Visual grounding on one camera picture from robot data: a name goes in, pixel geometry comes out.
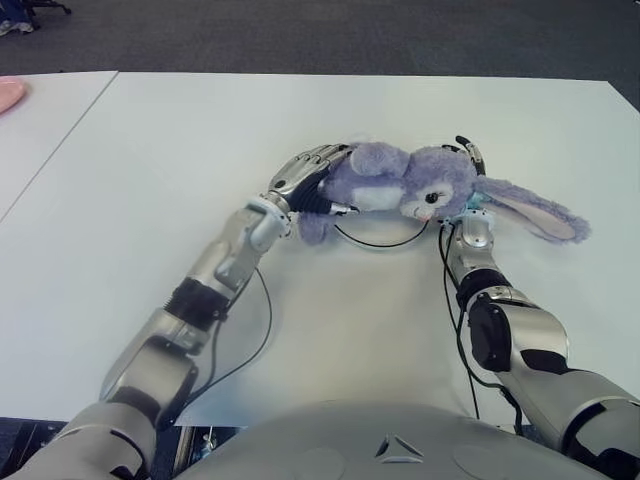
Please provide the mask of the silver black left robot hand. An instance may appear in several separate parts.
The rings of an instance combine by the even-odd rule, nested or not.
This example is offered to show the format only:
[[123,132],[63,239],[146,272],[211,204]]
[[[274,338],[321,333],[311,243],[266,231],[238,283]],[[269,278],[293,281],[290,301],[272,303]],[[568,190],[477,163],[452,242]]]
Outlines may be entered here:
[[266,198],[286,212],[336,216],[358,213],[356,207],[329,200],[319,190],[333,168],[352,151],[350,145],[330,144],[297,154],[273,176]]

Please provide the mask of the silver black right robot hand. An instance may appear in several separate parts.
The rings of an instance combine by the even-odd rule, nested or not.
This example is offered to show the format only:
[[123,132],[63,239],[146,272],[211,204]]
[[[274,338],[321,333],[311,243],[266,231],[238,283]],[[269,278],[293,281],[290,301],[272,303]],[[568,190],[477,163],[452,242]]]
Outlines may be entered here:
[[456,142],[455,145],[442,144],[441,147],[449,151],[452,151],[454,153],[462,153],[466,155],[470,159],[472,165],[474,166],[476,173],[479,176],[485,176],[486,166],[485,166],[484,158],[479,148],[477,147],[477,145],[471,140],[469,140],[468,138],[461,135],[457,135],[455,137],[455,142]]

